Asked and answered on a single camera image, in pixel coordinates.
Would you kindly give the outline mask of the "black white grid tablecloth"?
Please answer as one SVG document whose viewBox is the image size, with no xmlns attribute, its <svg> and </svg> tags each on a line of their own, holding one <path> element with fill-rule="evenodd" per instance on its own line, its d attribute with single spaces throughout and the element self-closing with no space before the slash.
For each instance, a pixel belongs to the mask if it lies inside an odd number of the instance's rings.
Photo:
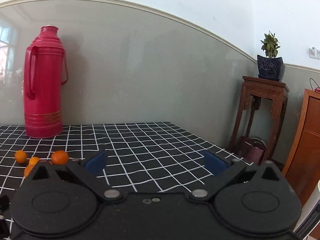
<svg viewBox="0 0 320 240">
<path fill-rule="evenodd" d="M 31 139 L 23 126 L 1 126 L 1 194 L 11 195 L 23 183 L 24 167 L 14 154 L 49 159 L 58 150 L 70 158 L 86 158 L 104 148 L 107 166 L 98 174 L 105 184 L 122 190 L 168 192 L 193 190 L 211 179 L 204 168 L 206 150 L 239 161 L 240 157 L 169 122 L 65 126 L 50 139 Z"/>
</svg>

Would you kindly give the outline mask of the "white wall socket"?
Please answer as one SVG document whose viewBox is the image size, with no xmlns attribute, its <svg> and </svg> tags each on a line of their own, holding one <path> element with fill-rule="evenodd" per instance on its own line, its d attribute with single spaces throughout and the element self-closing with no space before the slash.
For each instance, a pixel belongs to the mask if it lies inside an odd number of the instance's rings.
<svg viewBox="0 0 320 240">
<path fill-rule="evenodd" d="M 316 47 L 309 48 L 309 57 L 312 59 L 320 59 L 319 50 Z"/>
</svg>

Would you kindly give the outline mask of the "carved wooden plant stand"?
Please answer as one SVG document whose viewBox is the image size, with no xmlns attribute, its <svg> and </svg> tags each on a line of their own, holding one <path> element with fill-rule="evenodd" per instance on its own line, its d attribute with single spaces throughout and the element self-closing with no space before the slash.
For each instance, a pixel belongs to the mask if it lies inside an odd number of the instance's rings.
<svg viewBox="0 0 320 240">
<path fill-rule="evenodd" d="M 266 139 L 262 163 L 271 160 L 284 122 L 289 98 L 289 88 L 283 82 L 243 76 L 240 100 L 229 150 L 235 148 L 242 114 L 248 115 L 245 137 L 261 135 Z"/>
</svg>

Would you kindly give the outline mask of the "red thermos flask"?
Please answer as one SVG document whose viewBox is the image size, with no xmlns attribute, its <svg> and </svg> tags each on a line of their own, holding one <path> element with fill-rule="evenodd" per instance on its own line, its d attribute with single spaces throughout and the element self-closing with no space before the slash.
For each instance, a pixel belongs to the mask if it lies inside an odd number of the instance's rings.
<svg viewBox="0 0 320 240">
<path fill-rule="evenodd" d="M 68 81 L 68 70 L 57 32 L 58 27 L 43 26 L 25 51 L 24 122 L 31 138 L 51 138 L 62 132 L 61 86 Z"/>
</svg>

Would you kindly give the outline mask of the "brown wooden cabinet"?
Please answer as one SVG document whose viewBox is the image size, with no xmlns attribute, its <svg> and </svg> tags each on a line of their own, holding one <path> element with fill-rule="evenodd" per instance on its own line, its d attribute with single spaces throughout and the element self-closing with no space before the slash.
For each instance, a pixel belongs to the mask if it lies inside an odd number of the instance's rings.
<svg viewBox="0 0 320 240">
<path fill-rule="evenodd" d="M 304 205 L 319 181 L 319 93 L 304 91 L 302 111 L 282 171 Z"/>
</svg>

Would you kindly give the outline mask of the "dark red bag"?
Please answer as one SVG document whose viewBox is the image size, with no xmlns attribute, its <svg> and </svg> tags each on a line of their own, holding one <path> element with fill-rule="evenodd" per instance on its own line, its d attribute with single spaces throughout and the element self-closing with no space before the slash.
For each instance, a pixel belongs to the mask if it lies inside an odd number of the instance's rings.
<svg viewBox="0 0 320 240">
<path fill-rule="evenodd" d="M 260 165 L 266 151 L 266 143 L 260 137 L 242 136 L 237 144 L 238 155 L 256 165 Z"/>
</svg>

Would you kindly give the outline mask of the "larger orange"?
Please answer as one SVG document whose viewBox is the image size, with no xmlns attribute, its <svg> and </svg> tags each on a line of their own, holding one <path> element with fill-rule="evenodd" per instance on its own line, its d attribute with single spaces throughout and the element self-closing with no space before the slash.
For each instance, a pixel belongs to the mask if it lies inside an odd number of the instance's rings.
<svg viewBox="0 0 320 240">
<path fill-rule="evenodd" d="M 68 162 L 69 160 L 69 155 L 67 152 L 63 150 L 55 151 L 51 155 L 51 161 L 55 165 L 64 165 Z"/>
</svg>

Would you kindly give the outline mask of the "potted green plant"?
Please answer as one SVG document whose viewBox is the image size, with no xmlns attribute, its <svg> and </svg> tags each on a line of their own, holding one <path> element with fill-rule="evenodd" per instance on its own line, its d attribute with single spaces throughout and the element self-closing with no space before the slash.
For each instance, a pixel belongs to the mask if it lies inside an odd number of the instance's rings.
<svg viewBox="0 0 320 240">
<path fill-rule="evenodd" d="M 270 31 L 268 34 L 264 34 L 261 44 L 261 50 L 265 56 L 257 55 L 258 77 L 281 82 L 285 72 L 285 64 L 283 58 L 278 56 L 280 42 L 276 38 L 276 34 Z"/>
</svg>

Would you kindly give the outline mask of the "white electric heater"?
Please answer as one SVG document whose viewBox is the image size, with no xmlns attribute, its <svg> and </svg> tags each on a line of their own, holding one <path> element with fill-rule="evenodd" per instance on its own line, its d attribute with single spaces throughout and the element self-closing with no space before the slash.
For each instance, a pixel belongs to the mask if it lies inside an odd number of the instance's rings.
<svg viewBox="0 0 320 240">
<path fill-rule="evenodd" d="M 319 182 L 302 208 L 302 213 L 294 229 L 294 234 L 300 239 L 308 235 L 319 224 Z"/>
</svg>

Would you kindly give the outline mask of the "small orange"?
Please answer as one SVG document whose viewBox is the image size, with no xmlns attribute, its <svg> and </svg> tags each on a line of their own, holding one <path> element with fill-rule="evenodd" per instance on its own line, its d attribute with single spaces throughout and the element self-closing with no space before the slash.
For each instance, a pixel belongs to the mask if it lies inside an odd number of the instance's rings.
<svg viewBox="0 0 320 240">
<path fill-rule="evenodd" d="M 23 150 L 18 150 L 14 154 L 15 160 L 19 164 L 24 164 L 27 162 L 27 154 Z"/>
<path fill-rule="evenodd" d="M 36 165 L 38 161 L 40 161 L 40 158 L 38 158 L 38 157 L 31 157 L 31 158 L 29 159 L 29 165 Z"/>
<path fill-rule="evenodd" d="M 35 167 L 35 165 L 28 165 L 23 172 L 24 178 L 27 178 L 29 173 L 32 171 L 32 169 Z"/>
</svg>

